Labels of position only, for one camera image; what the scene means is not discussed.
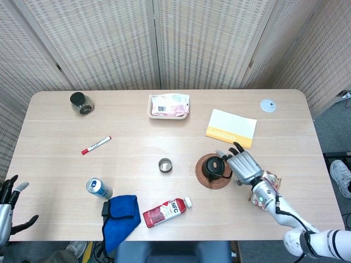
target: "blue and silver can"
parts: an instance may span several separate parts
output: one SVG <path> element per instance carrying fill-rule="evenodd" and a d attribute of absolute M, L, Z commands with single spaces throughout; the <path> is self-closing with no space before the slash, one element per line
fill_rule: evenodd
<path fill-rule="evenodd" d="M 113 194 L 113 190 L 98 178 L 91 178 L 87 182 L 87 191 L 97 197 L 106 199 L 110 199 Z"/>

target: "blue cloth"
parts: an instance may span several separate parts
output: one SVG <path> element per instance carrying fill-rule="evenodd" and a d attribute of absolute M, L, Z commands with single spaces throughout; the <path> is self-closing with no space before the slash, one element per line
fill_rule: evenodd
<path fill-rule="evenodd" d="M 103 226 L 104 248 L 109 254 L 140 224 L 136 196 L 116 196 L 109 199 L 107 219 Z"/>

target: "red marker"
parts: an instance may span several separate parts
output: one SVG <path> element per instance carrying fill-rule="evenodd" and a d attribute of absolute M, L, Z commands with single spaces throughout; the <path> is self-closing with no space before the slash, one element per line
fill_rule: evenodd
<path fill-rule="evenodd" d="M 90 146 L 90 147 L 84 149 L 83 151 L 81 151 L 81 153 L 82 153 L 83 155 L 85 155 L 86 153 L 88 153 L 88 152 L 90 152 L 90 151 L 93 151 L 95 148 L 97 148 L 97 147 L 99 147 L 100 145 L 102 145 L 102 144 L 108 142 L 108 141 L 111 140 L 111 139 L 112 139 L 112 137 L 111 137 L 111 136 L 108 136 L 108 137 L 106 137 L 105 139 L 103 139 L 103 140 L 97 142 L 96 144 L 94 144 L 94 145 L 92 145 L 92 146 Z"/>

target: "sneaker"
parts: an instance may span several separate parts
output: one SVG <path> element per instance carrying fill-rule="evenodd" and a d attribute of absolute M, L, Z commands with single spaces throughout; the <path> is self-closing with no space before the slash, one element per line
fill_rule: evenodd
<path fill-rule="evenodd" d="M 83 255 L 86 247 L 86 241 L 71 241 L 70 244 L 66 247 L 66 249 L 72 251 L 73 254 L 75 254 L 76 257 L 79 259 Z"/>
<path fill-rule="evenodd" d="M 330 165 L 330 176 L 334 179 L 339 187 L 340 192 L 346 198 L 351 198 L 349 191 L 351 182 L 351 171 L 340 160 L 335 160 Z"/>

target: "black jar lid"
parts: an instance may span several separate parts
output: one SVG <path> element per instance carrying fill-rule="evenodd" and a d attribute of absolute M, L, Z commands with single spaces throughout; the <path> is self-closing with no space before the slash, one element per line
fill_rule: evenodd
<path fill-rule="evenodd" d="M 86 102 L 86 97 L 81 92 L 75 92 L 71 95 L 70 100 L 74 105 L 80 106 Z"/>

